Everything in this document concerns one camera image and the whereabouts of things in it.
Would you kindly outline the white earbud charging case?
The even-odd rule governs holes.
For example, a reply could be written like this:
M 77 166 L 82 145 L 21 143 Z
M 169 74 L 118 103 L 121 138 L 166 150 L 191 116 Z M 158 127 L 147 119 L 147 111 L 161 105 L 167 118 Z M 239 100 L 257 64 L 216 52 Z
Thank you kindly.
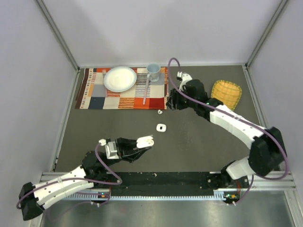
M 166 129 L 167 129 L 167 126 L 165 124 L 159 123 L 156 126 L 156 131 L 158 131 L 158 132 L 165 132 Z

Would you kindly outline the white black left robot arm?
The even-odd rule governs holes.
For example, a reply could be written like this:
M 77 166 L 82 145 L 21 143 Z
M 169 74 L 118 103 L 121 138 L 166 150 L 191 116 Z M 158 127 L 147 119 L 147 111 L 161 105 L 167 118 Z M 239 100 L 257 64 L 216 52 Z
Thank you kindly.
M 123 180 L 111 168 L 120 161 L 132 163 L 154 145 L 153 136 L 138 139 L 100 139 L 94 151 L 85 154 L 82 164 L 74 170 L 44 183 L 24 184 L 19 193 L 17 209 L 24 221 L 40 216 L 56 202 L 85 189 L 120 185 Z

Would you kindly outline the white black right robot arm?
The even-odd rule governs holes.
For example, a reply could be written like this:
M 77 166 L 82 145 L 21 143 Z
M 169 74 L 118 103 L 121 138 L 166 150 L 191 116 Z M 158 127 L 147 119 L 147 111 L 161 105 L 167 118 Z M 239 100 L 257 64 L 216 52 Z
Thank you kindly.
M 221 170 L 221 182 L 226 187 L 234 186 L 244 176 L 266 177 L 287 157 L 279 129 L 255 125 L 220 100 L 209 98 L 198 79 L 187 80 L 178 89 L 171 89 L 166 105 L 171 110 L 193 109 L 198 116 L 237 137 L 250 150 L 248 157 L 233 161 Z

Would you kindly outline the pink plastic spoon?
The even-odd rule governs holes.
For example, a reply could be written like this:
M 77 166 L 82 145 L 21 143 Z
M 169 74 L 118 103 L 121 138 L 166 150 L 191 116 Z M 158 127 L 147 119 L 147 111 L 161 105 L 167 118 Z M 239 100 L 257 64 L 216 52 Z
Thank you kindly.
M 149 77 L 150 77 L 150 73 L 147 74 L 147 79 L 146 79 L 146 84 L 145 84 L 145 90 L 144 90 L 144 96 L 143 96 L 143 105 L 145 105 L 146 103 L 146 98 L 147 98 L 147 92 L 148 92 L 148 86 L 149 86 Z

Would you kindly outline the light blue cup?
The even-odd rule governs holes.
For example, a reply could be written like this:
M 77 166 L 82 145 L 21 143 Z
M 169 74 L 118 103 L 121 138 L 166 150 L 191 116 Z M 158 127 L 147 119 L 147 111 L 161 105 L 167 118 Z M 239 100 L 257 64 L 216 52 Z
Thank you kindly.
M 151 82 L 156 82 L 160 77 L 161 67 L 157 63 L 151 63 L 147 66 L 147 79 Z

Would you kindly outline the yellow woven leaf dish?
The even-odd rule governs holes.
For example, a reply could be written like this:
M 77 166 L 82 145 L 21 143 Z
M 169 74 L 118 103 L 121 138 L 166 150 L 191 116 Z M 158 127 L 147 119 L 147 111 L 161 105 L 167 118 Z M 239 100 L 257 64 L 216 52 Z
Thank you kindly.
M 237 107 L 242 95 L 242 89 L 239 85 L 226 81 L 217 80 L 211 92 L 211 98 L 216 98 L 223 102 L 232 111 Z

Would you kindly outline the white round plate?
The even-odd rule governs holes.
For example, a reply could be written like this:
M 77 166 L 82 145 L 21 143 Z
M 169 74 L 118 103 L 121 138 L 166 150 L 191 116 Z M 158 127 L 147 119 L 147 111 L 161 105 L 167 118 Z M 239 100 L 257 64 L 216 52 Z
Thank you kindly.
M 136 72 L 125 66 L 110 69 L 104 76 L 105 87 L 112 92 L 124 92 L 131 89 L 137 80 Z

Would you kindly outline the colourful patchwork placemat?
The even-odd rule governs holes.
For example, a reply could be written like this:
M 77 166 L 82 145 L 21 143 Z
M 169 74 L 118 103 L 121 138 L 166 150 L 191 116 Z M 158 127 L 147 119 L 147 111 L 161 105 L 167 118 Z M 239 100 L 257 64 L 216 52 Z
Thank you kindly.
M 84 69 L 84 77 L 76 97 L 76 109 L 166 109 L 166 101 L 169 96 L 166 67 L 161 68 L 158 81 L 149 82 L 145 105 L 143 105 L 143 96 L 147 79 L 146 68 L 131 68 L 136 72 L 137 80 L 131 89 L 124 92 L 112 92 L 105 87 L 103 69 L 108 72 L 111 68 Z

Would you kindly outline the silver fork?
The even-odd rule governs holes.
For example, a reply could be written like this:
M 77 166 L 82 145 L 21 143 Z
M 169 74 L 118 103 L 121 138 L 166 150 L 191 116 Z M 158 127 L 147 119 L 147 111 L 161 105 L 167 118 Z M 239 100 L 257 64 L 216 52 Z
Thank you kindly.
M 106 76 L 106 73 L 107 73 L 107 71 L 106 71 L 105 69 L 103 69 L 103 70 L 102 70 L 102 75 L 103 75 L 103 77 Z

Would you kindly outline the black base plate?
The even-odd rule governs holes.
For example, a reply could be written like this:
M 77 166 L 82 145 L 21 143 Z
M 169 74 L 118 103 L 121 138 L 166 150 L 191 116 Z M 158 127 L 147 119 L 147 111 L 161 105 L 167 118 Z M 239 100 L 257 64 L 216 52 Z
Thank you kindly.
M 249 186 L 248 178 L 227 179 L 210 172 L 120 172 L 122 184 L 111 187 L 113 196 L 204 196 L 214 190 L 237 192 Z

